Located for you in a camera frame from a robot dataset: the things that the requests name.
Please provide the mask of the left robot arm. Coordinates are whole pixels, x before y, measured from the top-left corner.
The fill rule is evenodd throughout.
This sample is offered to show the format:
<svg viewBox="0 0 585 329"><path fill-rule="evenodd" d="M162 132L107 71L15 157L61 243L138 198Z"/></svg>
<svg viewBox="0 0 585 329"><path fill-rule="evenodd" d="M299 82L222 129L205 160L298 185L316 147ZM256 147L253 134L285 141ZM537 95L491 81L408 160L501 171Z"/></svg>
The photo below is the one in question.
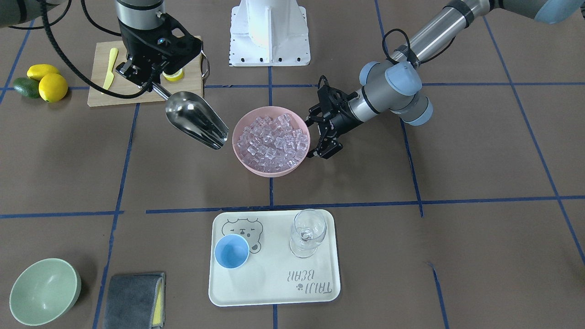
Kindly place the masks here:
<svg viewBox="0 0 585 329"><path fill-rule="evenodd" d="M319 102L309 109L307 126L316 124L319 139L307 158L328 159L342 150L339 137L384 111L403 122L419 126L433 114L432 102L422 94L417 69L443 54L458 33L494 9L516 13L535 21L556 24L581 6L580 0L452 0L415 36L388 49L382 42L385 59L369 62L360 71L360 88L347 94L332 87L321 76Z"/></svg>

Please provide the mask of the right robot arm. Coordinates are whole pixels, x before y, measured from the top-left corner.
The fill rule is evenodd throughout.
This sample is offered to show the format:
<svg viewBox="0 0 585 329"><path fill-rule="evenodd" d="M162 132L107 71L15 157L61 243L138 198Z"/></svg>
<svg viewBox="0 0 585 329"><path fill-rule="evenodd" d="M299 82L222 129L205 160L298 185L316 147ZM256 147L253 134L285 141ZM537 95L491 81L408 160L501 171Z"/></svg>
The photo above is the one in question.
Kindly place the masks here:
<svg viewBox="0 0 585 329"><path fill-rule="evenodd" d="M43 21L41 29L61 60L84 83L106 95L131 99L155 91L163 98L169 98L169 92L160 85L161 74L176 73L203 53L202 40L191 35L166 12L163 0L116 0L118 35L126 48L126 60L117 66L116 71L136 84L140 91L131 95L107 91L83 75L57 44L48 11L60 4L60 0L3 0L1 27L19 28L19 25L40 17Z"/></svg>

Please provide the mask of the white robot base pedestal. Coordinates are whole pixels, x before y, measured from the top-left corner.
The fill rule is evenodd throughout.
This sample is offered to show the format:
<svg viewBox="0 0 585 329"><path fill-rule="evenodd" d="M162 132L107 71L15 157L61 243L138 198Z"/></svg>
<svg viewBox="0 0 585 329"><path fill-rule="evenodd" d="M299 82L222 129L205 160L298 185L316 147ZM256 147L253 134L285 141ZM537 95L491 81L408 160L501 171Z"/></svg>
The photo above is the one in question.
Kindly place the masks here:
<svg viewBox="0 0 585 329"><path fill-rule="evenodd" d="M307 11L296 0L242 0L230 18L230 66L310 64Z"/></svg>

